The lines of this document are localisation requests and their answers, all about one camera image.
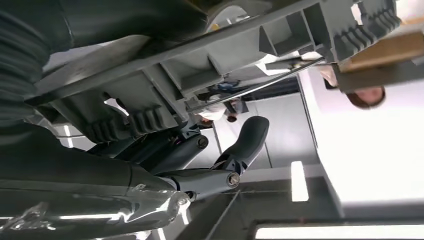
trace metal rod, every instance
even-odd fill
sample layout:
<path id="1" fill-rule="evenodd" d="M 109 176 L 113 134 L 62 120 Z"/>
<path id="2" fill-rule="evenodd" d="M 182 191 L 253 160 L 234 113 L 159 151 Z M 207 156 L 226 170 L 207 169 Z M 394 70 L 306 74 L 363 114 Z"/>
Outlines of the metal rod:
<path id="1" fill-rule="evenodd" d="M 213 225 L 212 229 L 210 230 L 209 234 L 206 236 L 205 240 L 211 240 L 212 236 L 214 235 L 215 231 L 217 230 L 218 226 L 220 225 L 220 223 L 223 221 L 224 217 L 226 216 L 228 210 L 231 208 L 231 206 L 233 205 L 234 201 L 236 201 L 237 196 L 240 194 L 240 190 L 238 190 L 234 196 L 232 197 L 231 201 L 228 203 L 228 205 L 226 206 L 226 208 L 224 209 L 224 211 L 222 212 L 221 216 L 218 218 L 218 221 L 216 221 L 216 223 Z"/>
<path id="2" fill-rule="evenodd" d="M 249 87 L 249 88 L 247 88 L 247 89 L 245 89 L 243 91 L 236 92 L 236 93 L 234 93 L 232 95 L 223 97 L 221 99 L 208 102 L 205 105 L 195 106 L 195 107 L 189 108 L 187 110 L 187 112 L 192 113 L 194 111 L 202 110 L 202 109 L 205 109 L 207 107 L 213 106 L 215 104 L 221 104 L 221 103 L 227 102 L 227 101 L 229 101 L 231 99 L 239 98 L 239 97 L 242 97 L 242 96 L 244 96 L 246 94 L 253 93 L 256 90 L 263 89 L 265 87 L 268 87 L 269 85 L 273 85 L 275 83 L 278 83 L 278 82 L 280 82 L 283 79 L 289 78 L 289 77 L 291 77 L 291 76 L 293 76 L 293 75 L 295 75 L 295 74 L 297 74 L 297 73 L 299 73 L 299 72 L 301 72 L 301 71 L 303 71 L 305 69 L 308 69 L 309 67 L 312 67 L 312 66 L 318 64 L 319 62 L 321 62 L 323 60 L 324 60 L 324 57 L 320 57 L 320 58 L 318 58 L 316 60 L 313 60 L 313 61 L 311 61 L 311 62 L 309 62 L 309 63 L 307 63 L 307 64 L 305 64 L 303 66 L 300 66 L 300 67 L 298 67 L 296 69 L 293 69 L 290 72 L 286 72 L 284 74 L 281 74 L 280 76 L 277 76 L 277 77 L 275 77 L 275 78 L 273 78 L 273 79 L 271 79 L 269 81 L 263 82 L 263 83 L 258 84 L 256 86 Z"/>

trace metal bolt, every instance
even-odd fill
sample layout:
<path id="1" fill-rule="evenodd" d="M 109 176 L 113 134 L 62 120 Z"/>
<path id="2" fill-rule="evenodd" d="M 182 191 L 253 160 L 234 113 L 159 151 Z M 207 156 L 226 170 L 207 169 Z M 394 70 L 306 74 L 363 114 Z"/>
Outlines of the metal bolt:
<path id="1" fill-rule="evenodd" d="M 188 202 L 189 202 L 189 200 L 187 198 L 183 197 L 180 200 L 178 200 L 178 205 L 183 206 Z"/>
<path id="2" fill-rule="evenodd" d="M 199 137 L 199 139 L 197 140 L 197 146 L 200 149 L 204 149 L 208 146 L 209 144 L 209 140 L 205 137 L 205 136 L 201 136 Z"/>
<path id="3" fill-rule="evenodd" d="M 240 175 L 238 175 L 237 173 L 233 172 L 228 176 L 228 186 L 235 188 L 239 185 L 240 183 Z"/>

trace wall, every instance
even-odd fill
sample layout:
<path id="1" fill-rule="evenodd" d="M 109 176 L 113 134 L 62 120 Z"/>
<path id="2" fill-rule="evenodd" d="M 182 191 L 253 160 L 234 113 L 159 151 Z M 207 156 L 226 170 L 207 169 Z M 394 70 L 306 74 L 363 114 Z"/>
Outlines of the wall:
<path id="1" fill-rule="evenodd" d="M 388 86 L 381 107 L 360 110 L 326 90 L 316 69 L 299 77 L 319 158 L 343 207 L 421 203 L 424 82 Z"/>
<path id="2" fill-rule="evenodd" d="M 319 164 L 300 93 L 247 102 L 249 112 L 229 123 L 225 118 L 215 121 L 222 151 L 234 144 L 243 123 L 252 116 L 269 120 L 265 146 L 249 170 L 285 168 L 293 161 L 304 165 Z"/>

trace fluorescent light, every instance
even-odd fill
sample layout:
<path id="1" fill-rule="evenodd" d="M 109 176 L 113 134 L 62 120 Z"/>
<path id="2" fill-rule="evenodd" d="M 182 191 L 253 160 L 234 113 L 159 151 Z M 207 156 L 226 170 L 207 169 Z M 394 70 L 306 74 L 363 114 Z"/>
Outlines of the fluorescent light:
<path id="1" fill-rule="evenodd" d="M 88 214 L 88 215 L 72 215 L 72 216 L 60 216 L 61 220 L 76 220 L 76 219 L 113 219 L 115 220 L 119 214 Z"/>
<path id="2" fill-rule="evenodd" d="M 291 163 L 291 200 L 293 202 L 308 201 L 304 166 L 301 161 Z"/>
<path id="3" fill-rule="evenodd" d="M 158 228 L 157 229 L 157 234 L 159 235 L 159 239 L 160 240 L 167 240 L 167 238 L 165 237 L 165 233 L 164 233 L 164 229 L 163 228 Z"/>
<path id="4" fill-rule="evenodd" d="M 256 239 L 424 239 L 424 225 L 269 227 Z"/>
<path id="5" fill-rule="evenodd" d="M 69 131 L 69 126 L 65 125 L 65 126 L 63 126 L 63 129 L 65 130 L 65 135 L 68 136 L 68 138 L 67 138 L 68 147 L 73 148 L 74 143 L 72 142 L 72 138 L 69 137 L 69 136 L 71 136 L 71 131 Z"/>

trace silver metal part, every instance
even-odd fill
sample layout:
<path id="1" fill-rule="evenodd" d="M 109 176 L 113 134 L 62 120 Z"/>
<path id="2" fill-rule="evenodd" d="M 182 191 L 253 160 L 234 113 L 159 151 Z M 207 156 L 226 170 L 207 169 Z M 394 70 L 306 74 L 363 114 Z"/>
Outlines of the silver metal part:
<path id="1" fill-rule="evenodd" d="M 191 201 L 234 189 L 239 185 L 240 176 L 228 170 L 185 169 L 161 174 L 161 179 L 172 184 L 175 189 L 188 193 Z"/>
<path id="2" fill-rule="evenodd" d="M 238 175 L 237 173 L 233 172 L 228 176 L 228 186 L 230 186 L 231 188 L 237 187 L 239 183 L 240 175 Z"/>
<path id="3" fill-rule="evenodd" d="M 323 61 L 323 60 L 324 60 L 324 57 L 320 57 L 320 58 L 318 58 L 318 59 L 316 59 L 316 60 L 313 60 L 313 61 L 309 62 L 308 64 L 305 64 L 305 65 L 300 66 L 300 67 L 298 67 L 298 68 L 296 68 L 296 69 L 293 69 L 293 70 L 292 70 L 292 71 L 290 71 L 290 72 L 286 72 L 286 73 L 284 73 L 284 74 L 281 74 L 280 76 L 277 76 L 277 77 L 275 77 L 275 78 L 273 78 L 273 79 L 271 79 L 271 80 L 269 80 L 269 81 L 263 82 L 263 83 L 261 83 L 261 84 L 258 84 L 258 85 L 252 86 L 252 87 L 249 87 L 249 88 L 247 88 L 247 89 L 245 89 L 245 90 L 243 90 L 243 91 L 240 91 L 240 92 L 234 93 L 234 94 L 232 94 L 232 95 L 229 95 L 229 96 L 223 97 L 223 98 L 221 98 L 221 99 L 218 99 L 218 100 L 215 100 L 215 101 L 211 101 L 211 102 L 209 102 L 208 104 L 189 108 L 189 109 L 187 110 L 187 112 L 192 113 L 192 112 L 195 112 L 195 111 L 198 111 L 198 110 L 202 110 L 202 109 L 205 109 L 205 108 L 207 108 L 207 107 L 213 106 L 213 105 L 215 105 L 215 104 L 225 103 L 225 102 L 227 102 L 227 101 L 229 101 L 229 100 L 232 100 L 232 99 L 235 99 L 235 98 L 242 97 L 242 96 L 244 96 L 244 95 L 246 95 L 246 94 L 250 94 L 250 93 L 252 93 L 252 92 L 254 92 L 254 91 L 256 91 L 256 90 L 266 88 L 266 87 L 268 87 L 269 85 L 273 85 L 273 84 L 275 84 L 275 83 L 280 82 L 281 80 L 284 80 L 284 79 L 286 79 L 286 78 L 292 77 L 293 75 L 296 75 L 297 73 L 299 73 L 299 72 L 301 72 L 301 71 L 303 71 L 303 70 L 305 70 L 305 69 L 308 69 L 308 68 L 310 68 L 310 67 L 312 67 L 312 66 L 314 66 L 314 65 L 318 64 L 319 62 L 321 62 L 321 61 Z"/>

